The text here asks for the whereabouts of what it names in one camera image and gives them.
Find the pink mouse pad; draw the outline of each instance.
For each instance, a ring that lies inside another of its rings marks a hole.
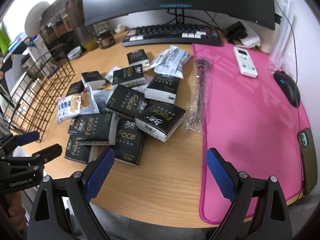
[[[206,75],[203,151],[215,147],[238,171],[253,178],[276,176],[286,200],[301,190],[301,158],[297,133],[298,110],[273,79],[268,55],[249,50],[257,78],[240,74],[233,45],[193,44],[196,59],[212,66]],[[300,104],[300,128],[310,127]],[[252,199],[247,217],[253,215]],[[207,165],[203,163],[199,213],[203,221],[219,224],[231,203],[223,198]]]

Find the glass jar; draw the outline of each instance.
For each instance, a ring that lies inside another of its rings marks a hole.
[[[96,34],[97,43],[101,49],[106,49],[111,47],[116,43],[115,38],[113,37],[110,29],[105,29]]]
[[[92,26],[85,27],[84,25],[75,29],[75,32],[82,44],[82,46],[87,51],[93,51],[98,48],[98,44],[96,43],[96,38],[94,36],[94,30]]]

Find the bowl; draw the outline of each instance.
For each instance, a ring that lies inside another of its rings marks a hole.
[[[76,47],[74,48],[72,51],[70,51],[68,53],[68,58],[70,60],[73,60],[73,59],[77,59],[77,58],[80,58],[82,55],[82,49],[81,47]]]

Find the cable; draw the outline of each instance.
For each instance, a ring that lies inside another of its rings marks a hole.
[[[174,13],[171,13],[171,12],[170,12],[170,9],[167,10],[167,14],[175,15]],[[185,17],[185,18],[194,19],[194,20],[200,21],[200,22],[202,22],[202,23],[204,23],[204,24],[210,25],[210,23],[205,22],[205,21],[203,21],[203,20],[201,20],[201,19],[199,19],[199,18],[196,18],[196,17],[186,16],[186,15],[185,15],[184,17]]]
[[[216,21],[215,21],[214,18],[213,18],[213,17],[216,17],[216,16],[217,16],[217,13],[215,13],[215,15],[214,15],[213,17],[211,17],[211,15],[210,15],[207,11],[204,11],[204,12],[205,12],[205,13],[210,17],[210,19],[215,23],[215,25],[217,26],[217,29],[218,29],[219,31],[221,31],[221,33],[222,33],[222,35],[224,36],[224,38],[226,39],[226,41],[229,42],[228,39],[227,39],[227,37],[226,37],[226,32],[219,27],[219,25],[216,23]]]
[[[292,31],[292,37],[293,37],[293,44],[294,44],[294,56],[295,56],[295,61],[296,61],[296,86],[294,88],[294,95],[295,95],[295,99],[296,99],[296,105],[298,106],[298,98],[297,98],[297,84],[298,84],[298,60],[297,60],[297,48],[296,48],[296,39],[294,36],[294,31],[293,31],[293,27],[289,21],[289,19],[287,18],[287,16],[285,15],[285,13],[283,12],[283,10],[281,9],[280,5],[278,4],[278,2],[276,0],[274,0],[275,3],[277,4],[277,6],[279,7],[280,11],[282,12],[282,15],[286,18],[286,20],[288,21],[291,31]],[[300,125],[300,112],[299,112],[299,107],[297,107],[298,110],[298,126],[299,126],[299,131],[301,130],[301,125]],[[300,151],[300,159],[302,160],[302,152],[301,152],[301,147],[299,147],[299,151]],[[301,191],[303,189],[303,166],[302,166],[302,161],[300,162],[300,169],[301,169],[301,188],[300,188],[300,192],[298,195],[297,200],[300,197]]]
[[[169,24],[169,23],[172,23],[174,20],[175,20],[175,18],[173,18],[170,22],[165,23],[165,25]]]
[[[176,24],[178,24],[180,20],[178,20],[177,9],[174,9],[174,16],[175,16],[175,18],[176,18]]]

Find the clear plastic wrap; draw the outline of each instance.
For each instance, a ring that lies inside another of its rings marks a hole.
[[[112,84],[114,71],[122,69],[121,67],[113,67],[110,72],[106,75],[105,79]]]
[[[270,61],[267,65],[267,71],[271,74],[278,71],[285,71],[291,78],[296,79],[295,59],[289,53],[276,57],[273,61]]]
[[[206,106],[211,97],[211,66],[209,59],[195,60],[197,73],[191,82],[190,111],[185,119],[185,132],[202,132]]]
[[[131,89],[136,90],[142,94],[144,94],[144,92],[146,91],[148,85],[150,84],[150,82],[153,80],[153,77],[147,76],[145,75],[144,78],[146,79],[146,83],[143,85],[139,85],[137,87],[131,87]]]
[[[113,90],[93,90],[92,93],[99,111],[101,113],[110,112],[110,110],[106,108],[106,105],[112,96]]]

